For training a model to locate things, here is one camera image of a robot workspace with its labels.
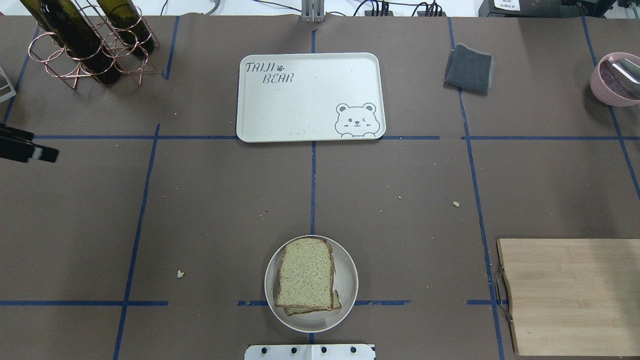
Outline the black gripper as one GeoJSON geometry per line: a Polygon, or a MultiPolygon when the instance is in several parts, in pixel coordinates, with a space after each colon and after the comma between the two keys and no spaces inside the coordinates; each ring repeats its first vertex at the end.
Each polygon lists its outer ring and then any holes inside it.
{"type": "Polygon", "coordinates": [[[34,133],[9,127],[0,126],[0,157],[27,163],[30,158],[48,163],[57,162],[60,151],[57,148],[44,145],[34,145],[34,133]]]}

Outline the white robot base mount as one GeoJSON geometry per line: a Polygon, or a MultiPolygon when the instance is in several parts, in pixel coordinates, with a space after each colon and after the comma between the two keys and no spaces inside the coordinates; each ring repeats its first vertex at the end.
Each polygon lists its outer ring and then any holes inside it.
{"type": "Polygon", "coordinates": [[[245,360],[375,360],[374,344],[264,344],[251,345],[245,360]]]}

